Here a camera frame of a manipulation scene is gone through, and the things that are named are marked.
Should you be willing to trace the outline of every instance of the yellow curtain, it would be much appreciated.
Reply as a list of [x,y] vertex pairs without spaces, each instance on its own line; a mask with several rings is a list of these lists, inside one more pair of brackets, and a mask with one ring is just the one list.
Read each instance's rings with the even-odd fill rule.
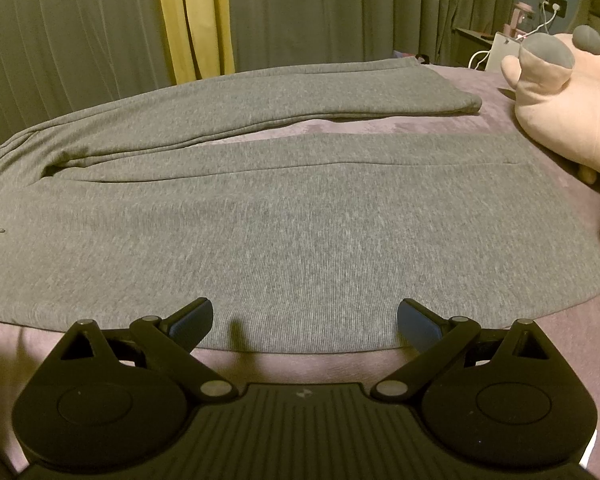
[[229,0],[160,0],[176,84],[235,72]]

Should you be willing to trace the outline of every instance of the stuffed animal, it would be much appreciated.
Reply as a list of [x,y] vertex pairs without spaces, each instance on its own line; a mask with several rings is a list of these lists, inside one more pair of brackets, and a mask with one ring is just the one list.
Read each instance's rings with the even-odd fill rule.
[[600,35],[587,25],[573,35],[533,34],[501,67],[527,135],[577,162],[580,179],[593,184],[600,173]]

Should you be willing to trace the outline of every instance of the nightstand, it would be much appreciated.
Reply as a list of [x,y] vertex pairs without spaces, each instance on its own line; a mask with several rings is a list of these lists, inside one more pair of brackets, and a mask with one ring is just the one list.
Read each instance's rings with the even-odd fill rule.
[[[455,28],[452,32],[452,60],[451,66],[469,66],[469,60],[471,56],[480,50],[490,50],[493,45],[493,40],[485,40],[482,38],[483,32],[475,32],[474,30],[467,30],[466,28]],[[478,54],[475,57],[473,67],[484,57],[486,54]],[[479,70],[484,70],[487,62],[485,61],[480,65]]]

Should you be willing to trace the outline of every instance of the triangular cutout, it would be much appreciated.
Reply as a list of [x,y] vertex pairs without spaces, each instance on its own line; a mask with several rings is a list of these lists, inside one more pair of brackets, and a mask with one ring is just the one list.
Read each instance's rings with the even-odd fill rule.
[[529,357],[531,359],[548,359],[540,343],[532,333],[526,335],[525,344],[518,355],[519,357]]
[[93,349],[84,334],[78,333],[60,359],[67,361],[70,359],[83,359],[85,357],[93,357]]

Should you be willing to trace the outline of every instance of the gray curtain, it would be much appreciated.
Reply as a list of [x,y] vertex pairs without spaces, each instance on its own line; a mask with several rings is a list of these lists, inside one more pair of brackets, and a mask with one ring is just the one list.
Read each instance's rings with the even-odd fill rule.
[[0,144],[173,84],[159,0],[0,0]]
[[236,70],[370,61],[393,50],[451,58],[455,27],[502,30],[513,0],[229,0]]

